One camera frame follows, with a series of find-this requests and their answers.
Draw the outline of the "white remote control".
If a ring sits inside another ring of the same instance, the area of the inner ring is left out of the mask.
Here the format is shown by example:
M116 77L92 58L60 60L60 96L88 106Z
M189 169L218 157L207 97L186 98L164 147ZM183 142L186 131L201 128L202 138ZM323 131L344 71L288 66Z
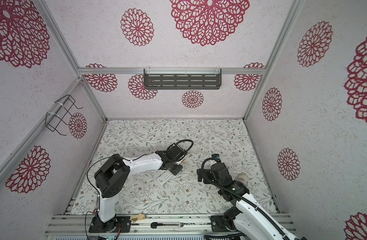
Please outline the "white remote control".
M165 183L167 183L174 175L170 171L165 171L163 174L161 174L157 178L157 182L163 186Z

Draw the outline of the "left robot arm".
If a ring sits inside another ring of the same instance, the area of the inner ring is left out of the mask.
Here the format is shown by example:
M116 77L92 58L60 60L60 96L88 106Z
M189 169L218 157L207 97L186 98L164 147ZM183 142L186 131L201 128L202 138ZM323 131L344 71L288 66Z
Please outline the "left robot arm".
M147 171L162 170L177 175L182 166L180 163L188 154L179 144L171 144L165 151L156 151L138 158L126 159L118 154L108 160L94 174L95 185L99 195L98 219L107 223L115 217L114 197L122 190L128 177Z

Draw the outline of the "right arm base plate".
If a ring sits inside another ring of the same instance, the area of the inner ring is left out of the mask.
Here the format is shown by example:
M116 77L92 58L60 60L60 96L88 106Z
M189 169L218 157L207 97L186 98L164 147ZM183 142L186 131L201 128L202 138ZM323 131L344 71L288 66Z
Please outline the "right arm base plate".
M237 229L232 220L221 215L210 217L213 232L236 232Z

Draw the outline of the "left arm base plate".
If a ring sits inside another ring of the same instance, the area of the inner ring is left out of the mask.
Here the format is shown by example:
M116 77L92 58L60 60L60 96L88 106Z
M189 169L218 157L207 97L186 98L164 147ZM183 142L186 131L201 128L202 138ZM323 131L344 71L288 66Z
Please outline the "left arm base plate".
M115 216L104 223L98 215L91 221L89 233L128 233L131 226L130 216Z

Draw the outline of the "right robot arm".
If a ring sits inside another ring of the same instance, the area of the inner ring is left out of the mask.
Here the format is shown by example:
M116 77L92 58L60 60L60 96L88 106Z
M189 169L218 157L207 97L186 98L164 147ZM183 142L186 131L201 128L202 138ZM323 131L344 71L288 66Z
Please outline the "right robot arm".
M228 231L224 238L233 240L242 236L249 240L299 239L263 209L243 183L233 180L224 163L210 169L204 166L197 170L198 181L217 187L218 194L232 204L222 216L211 217L213 232Z

